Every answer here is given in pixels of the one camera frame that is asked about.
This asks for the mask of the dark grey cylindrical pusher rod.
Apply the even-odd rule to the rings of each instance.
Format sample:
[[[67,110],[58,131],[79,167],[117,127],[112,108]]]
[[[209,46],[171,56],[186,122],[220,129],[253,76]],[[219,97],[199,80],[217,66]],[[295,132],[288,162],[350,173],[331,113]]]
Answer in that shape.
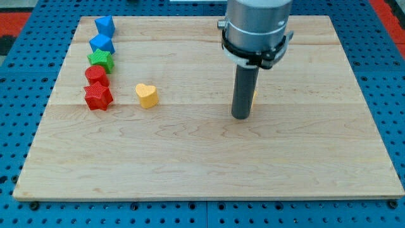
[[[234,118],[246,119],[251,112],[259,68],[244,68],[237,65],[231,114]]]

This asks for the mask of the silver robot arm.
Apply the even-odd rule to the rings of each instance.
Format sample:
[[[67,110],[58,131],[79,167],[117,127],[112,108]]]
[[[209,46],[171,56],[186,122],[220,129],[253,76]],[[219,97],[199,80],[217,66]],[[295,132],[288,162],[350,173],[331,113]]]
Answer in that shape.
[[[294,33],[285,33],[292,0],[228,0],[218,21],[221,46],[236,64],[231,114],[246,119],[251,112],[258,72],[271,69],[286,53]]]

